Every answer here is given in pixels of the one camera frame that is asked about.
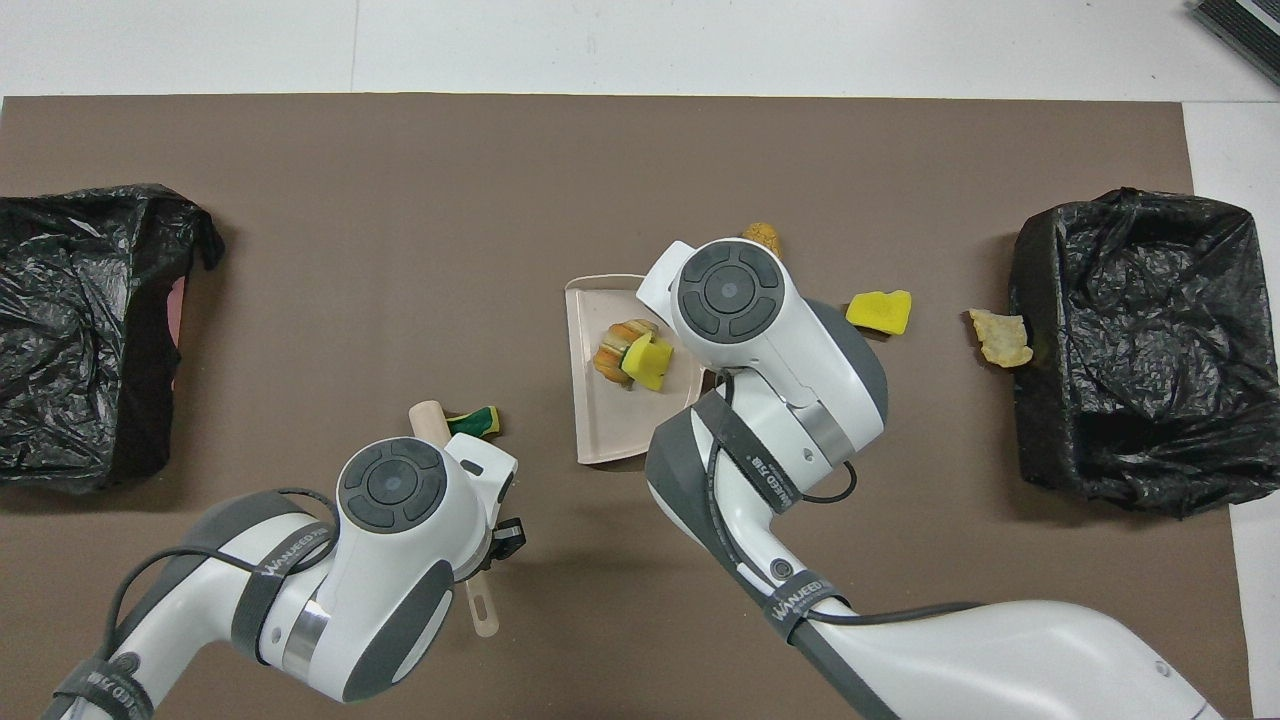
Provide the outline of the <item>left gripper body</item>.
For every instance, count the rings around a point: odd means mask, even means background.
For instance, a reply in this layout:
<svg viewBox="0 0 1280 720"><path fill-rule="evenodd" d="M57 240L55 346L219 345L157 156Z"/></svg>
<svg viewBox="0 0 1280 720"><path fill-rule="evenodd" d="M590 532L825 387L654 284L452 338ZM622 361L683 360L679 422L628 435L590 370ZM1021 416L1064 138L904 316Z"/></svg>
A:
<svg viewBox="0 0 1280 720"><path fill-rule="evenodd" d="M445 493L440 523L445 530L481 530L495 527L502 500L518 466L497 446L472 436L454 436L440 448L445 468Z"/></svg>

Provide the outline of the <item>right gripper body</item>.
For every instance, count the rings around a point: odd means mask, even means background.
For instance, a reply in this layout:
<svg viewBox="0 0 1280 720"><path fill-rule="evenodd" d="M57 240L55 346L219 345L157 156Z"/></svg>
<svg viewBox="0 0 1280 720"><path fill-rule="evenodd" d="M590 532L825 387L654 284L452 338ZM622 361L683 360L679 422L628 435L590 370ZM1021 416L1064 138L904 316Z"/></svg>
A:
<svg viewBox="0 0 1280 720"><path fill-rule="evenodd" d="M696 250L675 241L653 264L637 288L637 300L659 319L672 319L672 284Z"/></svg>

